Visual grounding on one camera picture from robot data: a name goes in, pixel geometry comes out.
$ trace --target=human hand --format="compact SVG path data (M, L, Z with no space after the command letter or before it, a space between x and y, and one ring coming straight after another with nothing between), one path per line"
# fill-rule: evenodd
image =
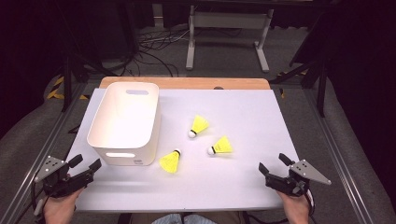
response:
M62 198L49 197L44 206L44 217L47 224L68 224L72 220L76 199L84 189Z
M290 224L307 224L309 214L309 203L305 196L291 197L276 191L283 201L283 209Z

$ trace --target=yellow shuttlecock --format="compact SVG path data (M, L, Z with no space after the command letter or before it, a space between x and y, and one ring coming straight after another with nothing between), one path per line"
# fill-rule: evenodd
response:
M191 130L189 131L189 137L195 137L198 133L205 130L208 126L209 122L207 122L206 119L199 115L196 115Z
M220 140L213 146L207 149L209 155L214 155L216 153L227 153L232 152L233 148L228 141L227 136L223 136Z
M161 167L168 173L175 173L177 171L178 158L180 157L181 151L176 148L173 152L160 158Z

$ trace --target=cable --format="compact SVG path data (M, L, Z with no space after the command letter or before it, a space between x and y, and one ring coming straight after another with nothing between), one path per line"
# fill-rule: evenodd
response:
M134 63L135 63L136 66L137 66L138 76L140 77L140 66L139 66L139 64L136 62L136 59L134 59Z
M33 211L35 211L35 209L37 208L37 203L35 202L35 181L33 181L33 183L32 183L30 196L31 196L31 200L32 200Z
M140 52L140 53L147 54L147 55L149 55L149 56L151 56L151 57L157 59L158 61L160 61L160 62L166 67L166 69L169 71L169 74L171 75L171 77L173 77L173 74L172 74L171 69L169 69L167 63L164 63L163 60L159 59L158 57L156 57L156 56L154 56L154 55L152 55L152 54L146 53L146 52L144 52L144 51L140 51L140 50L139 50L139 52Z
M35 200L38 198L38 196L41 194L41 192L43 192L43 188L37 193L37 195L35 195L34 197L32 196L31 198L32 198L32 201L30 201L29 202L29 204L28 205L26 205L26 207L23 209L23 211L21 212L21 214L18 216L18 218L17 218L17 220L15 221L15 224L18 224L21 220L22 220L22 218L23 218L23 216L26 214L26 212L29 210L29 208L31 207L31 206L33 206L33 204L35 204L35 206L36 206L36 203L35 203Z
M186 32L186 31L188 32L189 29L181 29L181 30L175 30L175 31L169 30L168 31L169 34L167 34L167 35L156 35L152 38L143 38L143 39L140 39L139 42L144 43L144 42L149 42L149 41L163 40L164 38L169 39L170 37L175 38L176 35L178 35L182 32Z
M132 69L127 69L127 71L128 71L128 73L129 73L129 75L131 75L131 76L134 77L134 73L132 72Z
M178 30L175 33L172 34L172 31L169 31L168 36L164 36L161 38L155 38L155 39L144 39L142 41L139 41L139 46L142 47L143 49L146 49L145 52L155 49L155 50L161 50L165 49L169 45L176 43L180 39L187 40L183 38L184 35L186 35L189 32L189 30Z
M135 59L136 61L138 61L139 63L144 63L144 64L163 64L163 63L145 63L145 62L142 62L142 61L139 61L139 60L137 60L137 59ZM169 65L169 66L172 66L173 68L175 68L175 70L177 71L177 77L178 77L178 69L177 69L177 67L176 66L174 66L173 64L170 64L170 63L165 63L166 65Z
M315 202L314 202L314 195L312 194L311 190L308 190L307 193L304 194L306 200L308 201L309 204L309 217L312 219L312 221L317 224L317 221L314 219L313 215L315 213Z
M51 195L48 195L46 198L46 201L43 202L42 207L41 207L41 209L42 209L41 216L36 217L35 223L37 223L37 224L45 224L46 223L45 216L44 216L44 207L46 206L47 201L49 200L50 197L52 197L52 195L53 195L53 193L51 193Z
M176 32L185 31L185 30L186 30L186 28L181 29L181 30L176 30ZM154 34L154 33L164 33L164 31L152 31L152 32L143 33L141 35L149 35L149 34Z
M122 76L124 75L125 70L126 70L126 64L124 65L124 69L122 70L122 72L121 72L121 74L120 74L120 77L122 77Z
M113 67L105 68L105 69L106 69L106 70L109 70L109 71L116 71L116 70L119 70L119 69L121 69L122 67L125 67L128 63L130 63L130 62L132 61L132 59L133 59L133 57L128 57L128 59L127 59L125 62L123 62L123 63L121 63L121 64L117 64L117 65L115 65L115 66L113 66ZM100 72L97 71L97 70L95 70L95 69L90 69L90 68L85 68L85 69L87 70L87 72L89 72L89 73L91 73L91 74L100 74Z

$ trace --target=black wire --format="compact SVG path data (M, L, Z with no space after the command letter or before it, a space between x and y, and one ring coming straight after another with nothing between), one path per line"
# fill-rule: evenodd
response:
M18 224L22 220L22 218L26 214L27 210L29 210L30 206L32 206L33 203L35 203L35 200L38 198L38 196L41 194L41 192L43 192L43 190L44 189L41 189L34 198L32 197L32 201L30 201L29 204L26 205L26 207L23 209L23 211L21 212L21 214L18 216L17 220L15 221L15 224Z
M135 63L136 66L137 66L138 76L140 77L140 66L139 66L139 64L136 62L136 59L134 59L134 63Z
M44 211L44 207L45 207L46 204L47 204L47 201L48 201L49 198L52 197L52 196L53 196L53 193L51 193L51 195L47 196L46 201L44 201L44 203L43 203L43 211Z
M115 70L119 70L119 69L121 69L122 67L125 67L128 63L130 63L131 61L132 61L132 58L133 57L128 57L128 59L125 61L125 62L123 62L123 63L121 63L121 64L117 64L117 65L115 65L115 66L113 66L113 67L108 67L108 68L105 68L106 70L108 70L108 71L115 71ZM99 72L99 71L97 71L97 70L95 70L95 69L89 69L89 68L85 68L89 73L91 73L91 74L100 74L101 72Z
M310 190L310 192L311 192L311 196L312 196L312 201L314 201L314 195L312 194L312 190ZM304 194L304 196L305 196L305 198L306 198L306 200L308 201L308 204L309 204L309 217L312 219L312 221L315 224L318 224L317 221L314 219L314 216L313 216L314 213L315 213L315 202L314 202L314 205L312 206L311 200L309 199L308 194L306 193L306 194Z
M128 73L129 73L129 75L131 75L131 76L134 77L134 73L132 72L132 69L127 69L127 71L128 71Z
M137 60L137 59L135 59L135 60L138 61L139 63L144 63L144 64L163 64L163 63L145 63L145 62L139 61L139 60ZM170 64L170 63L166 63L166 65L169 65L169 66L172 66L173 68L175 68L175 70L176 70L176 72L177 72L177 77L178 77L178 69L177 69L177 67L174 66L173 64Z
M146 40L161 38L161 37L163 37L162 34L165 34L166 31L158 31L158 32L156 32L156 33L159 33L158 35L152 35L152 34L154 34L154 33L155 33L155 32L147 33L147 34L150 34L150 37L149 37L149 38L146 38Z
M31 196L31 200L32 200L33 211L35 211L35 209L37 208L37 203L35 202L35 181L33 181L33 183L32 183L30 196Z
M124 69L122 70L122 72L121 72L121 74L120 74L120 77L123 76L123 74L125 73L125 70L126 70L126 64L125 64Z
M181 30L176 30L176 33L178 33L178 32L185 32L185 31L188 31L189 29L181 29ZM154 34L154 33L164 33L164 31L153 31L153 32L147 32L147 33L143 33L143 34L141 34L141 35L149 35L149 34Z
M171 75L171 77L173 77L171 69L168 67L168 65L166 63L163 62L163 60L159 59L158 57L156 57L156 56L154 56L152 54L146 53L144 51L139 51L139 52L147 54L148 56L151 56L151 57L157 59L158 61L160 61L166 67L166 69L169 71L169 74Z
M156 36L155 38L153 38L153 41L150 42L150 43L146 43L147 41L150 41L150 39L145 39L145 40L140 41L139 46L144 48L144 49L147 49L147 50L145 50L145 52L148 52L151 49L154 49L154 50L165 49L169 45L171 45L173 43L176 43L178 40L180 40L181 36L180 36L180 38L178 40L172 41L173 38L176 38L176 35L179 35L180 33L187 32L187 31L188 31L188 29L177 30L176 32L172 33L172 31L169 30L169 35L162 36L162 40L161 41L160 40L155 41L155 39L159 39L159 37ZM161 44L159 46L157 46L157 47L154 47L155 44L159 44L158 42L161 42Z

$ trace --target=white board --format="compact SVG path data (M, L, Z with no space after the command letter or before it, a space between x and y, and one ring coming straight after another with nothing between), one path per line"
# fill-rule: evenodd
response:
M85 171L99 155L87 143L96 109L105 93L96 89L68 159L84 161L70 170ZM162 123L157 156L149 166L114 166L102 160L94 181L80 194L79 211L172 212L256 210L282 206L265 187L262 162L274 175L289 167L277 157L298 161L273 91L160 90ZM209 121L207 130L190 139L195 115ZM233 153L209 156L208 147L226 135ZM180 148L175 174L166 173L159 158Z

